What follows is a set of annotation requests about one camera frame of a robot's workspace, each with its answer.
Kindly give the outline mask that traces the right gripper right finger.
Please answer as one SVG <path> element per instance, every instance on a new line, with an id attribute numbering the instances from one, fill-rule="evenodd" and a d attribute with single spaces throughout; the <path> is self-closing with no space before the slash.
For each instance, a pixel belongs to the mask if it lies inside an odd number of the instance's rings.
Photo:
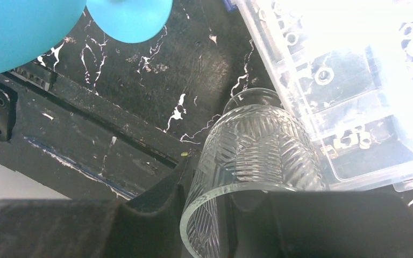
<path id="1" fill-rule="evenodd" d="M 413 257 L 413 213 L 384 192 L 230 193 L 224 255 Z"/>

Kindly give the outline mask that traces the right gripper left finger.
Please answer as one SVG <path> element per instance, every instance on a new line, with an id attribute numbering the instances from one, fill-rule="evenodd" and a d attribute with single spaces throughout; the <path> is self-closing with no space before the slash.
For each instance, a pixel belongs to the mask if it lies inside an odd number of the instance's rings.
<path id="1" fill-rule="evenodd" d="M 181 257 L 180 220 L 195 158 L 127 202 L 0 200 L 0 257 Z"/>

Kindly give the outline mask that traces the clear glass front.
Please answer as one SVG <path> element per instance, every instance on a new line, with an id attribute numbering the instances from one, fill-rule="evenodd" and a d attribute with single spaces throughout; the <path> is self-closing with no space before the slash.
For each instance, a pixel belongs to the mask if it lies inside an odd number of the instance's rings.
<path id="1" fill-rule="evenodd" d="M 326 188 L 308 133 L 277 93 L 242 91 L 205 141 L 180 221 L 181 239 L 193 257 L 219 257 L 219 197 Z"/>

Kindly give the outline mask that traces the blue plastic wine glass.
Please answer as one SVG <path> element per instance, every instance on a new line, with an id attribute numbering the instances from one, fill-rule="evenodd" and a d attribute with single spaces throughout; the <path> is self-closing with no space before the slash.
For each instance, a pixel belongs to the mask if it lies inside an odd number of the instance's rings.
<path id="1" fill-rule="evenodd" d="M 154 37 L 172 6 L 173 1 L 0 1 L 0 73 L 55 46 L 84 10 L 108 36 L 134 44 Z"/>

